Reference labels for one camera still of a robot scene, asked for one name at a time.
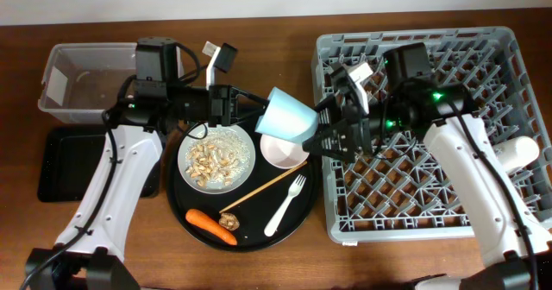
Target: wooden stick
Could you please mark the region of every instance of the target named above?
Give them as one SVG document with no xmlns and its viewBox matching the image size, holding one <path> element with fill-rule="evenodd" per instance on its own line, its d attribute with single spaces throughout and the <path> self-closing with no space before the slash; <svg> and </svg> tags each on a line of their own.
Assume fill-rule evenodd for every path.
<svg viewBox="0 0 552 290">
<path fill-rule="evenodd" d="M 247 199 L 253 197 L 256 193 L 258 193 L 258 192 L 260 192 L 260 191 L 266 189 L 267 187 L 271 186 L 272 184 L 278 182 L 279 180 L 284 179 L 284 177 L 286 177 L 286 176 L 289 175 L 289 174 L 292 174 L 294 171 L 300 169 L 301 167 L 303 167 L 303 166 L 306 165 L 306 164 L 307 164 L 307 161 L 304 161 L 304 162 L 301 163 L 300 165 L 297 165 L 297 166 L 295 166 L 294 168 L 292 168 L 292 169 L 286 171 L 285 173 L 279 175 L 278 177 L 276 177 L 276 178 L 274 178 L 274 179 L 268 181 L 268 182 L 265 183 L 264 185 L 257 187 L 255 190 L 253 190 L 252 192 L 250 192 L 248 195 L 242 197 L 241 199 L 236 200 L 234 203 L 228 205 L 226 208 L 224 208 L 224 209 L 222 209 L 221 211 L 219 211 L 219 213 L 223 213 L 223 212 L 225 212 L 226 210 L 228 210 L 228 209 L 230 209 L 230 208 L 232 208 L 232 207 L 234 207 L 234 206 L 240 204 L 241 202 L 243 202 L 243 201 L 245 201 L 245 200 L 247 200 Z"/>
</svg>

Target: black tray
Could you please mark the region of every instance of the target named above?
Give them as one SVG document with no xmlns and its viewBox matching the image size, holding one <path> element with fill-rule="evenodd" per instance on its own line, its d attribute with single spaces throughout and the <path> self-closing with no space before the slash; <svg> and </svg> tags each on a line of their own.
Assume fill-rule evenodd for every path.
<svg viewBox="0 0 552 290">
<path fill-rule="evenodd" d="M 262 156 L 259 148 L 260 134 L 254 132 L 255 123 L 256 119 L 240 124 L 253 140 L 256 157 L 253 172 L 234 191 L 211 195 L 196 191 L 189 186 L 179 172 L 179 165 L 177 163 L 178 148 L 174 149 L 169 162 L 166 195 L 171 205 L 172 213 L 174 213 L 182 226 L 192 236 L 215 249 L 247 252 L 264 249 L 279 243 L 290 236 L 303 223 L 317 199 L 321 182 L 321 161 L 319 157 L 310 157 L 308 164 L 303 168 L 276 182 L 237 207 L 228 210 L 228 212 L 235 214 L 240 221 L 240 228 L 232 232 L 238 242 L 237 246 L 230 246 L 218 237 L 185 221 L 186 212 L 191 208 L 195 208 L 218 222 L 220 218 L 218 212 L 222 208 L 285 172 L 283 169 L 270 165 Z M 284 201 L 290 184 L 298 174 L 307 177 L 303 190 L 293 199 L 276 233 L 272 237 L 265 236 L 264 230 L 268 221 Z"/>
<path fill-rule="evenodd" d="M 79 201 L 85 193 L 105 143 L 104 126 L 59 127 L 50 131 L 42 159 L 37 196 L 42 202 Z M 149 174 L 141 197 L 159 192 L 160 165 Z"/>
</svg>

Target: fork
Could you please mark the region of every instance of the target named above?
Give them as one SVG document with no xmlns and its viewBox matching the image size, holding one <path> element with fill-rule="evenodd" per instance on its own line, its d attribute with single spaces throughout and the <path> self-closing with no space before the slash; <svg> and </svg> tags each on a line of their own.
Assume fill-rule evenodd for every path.
<svg viewBox="0 0 552 290">
<path fill-rule="evenodd" d="M 274 232 L 278 228 L 280 221 L 282 221 L 282 218 L 284 217 L 287 207 L 292 202 L 292 199 L 301 193 L 301 190 L 303 189 L 305 181 L 307 181 L 306 177 L 300 174 L 299 176 L 297 176 L 295 181 L 293 181 L 293 183 L 290 185 L 290 188 L 287 191 L 287 197 L 285 198 L 284 202 L 282 203 L 282 205 L 280 205 L 276 213 L 274 213 L 270 221 L 268 221 L 267 227 L 265 228 L 266 236 L 270 237 L 274 235 Z"/>
</svg>

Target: light blue cup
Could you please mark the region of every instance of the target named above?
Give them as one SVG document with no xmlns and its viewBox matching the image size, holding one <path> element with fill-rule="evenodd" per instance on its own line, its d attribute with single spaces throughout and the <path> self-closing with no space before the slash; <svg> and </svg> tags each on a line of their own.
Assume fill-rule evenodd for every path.
<svg viewBox="0 0 552 290">
<path fill-rule="evenodd" d="M 318 114 L 296 98 L 274 87 L 268 96 L 265 115 L 259 117 L 255 131 L 297 144 L 314 136 Z"/>
</svg>

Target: green light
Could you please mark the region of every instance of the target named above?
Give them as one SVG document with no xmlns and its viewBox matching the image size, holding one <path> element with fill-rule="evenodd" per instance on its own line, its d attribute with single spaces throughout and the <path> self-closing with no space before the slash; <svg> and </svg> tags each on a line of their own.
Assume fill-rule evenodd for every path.
<svg viewBox="0 0 552 290">
<path fill-rule="evenodd" d="M 444 95 L 441 94 L 440 92 L 434 92 L 432 96 L 433 96 L 433 99 L 434 99 L 435 101 L 438 101 L 438 100 L 441 99 L 441 97 L 444 96 Z"/>
</svg>

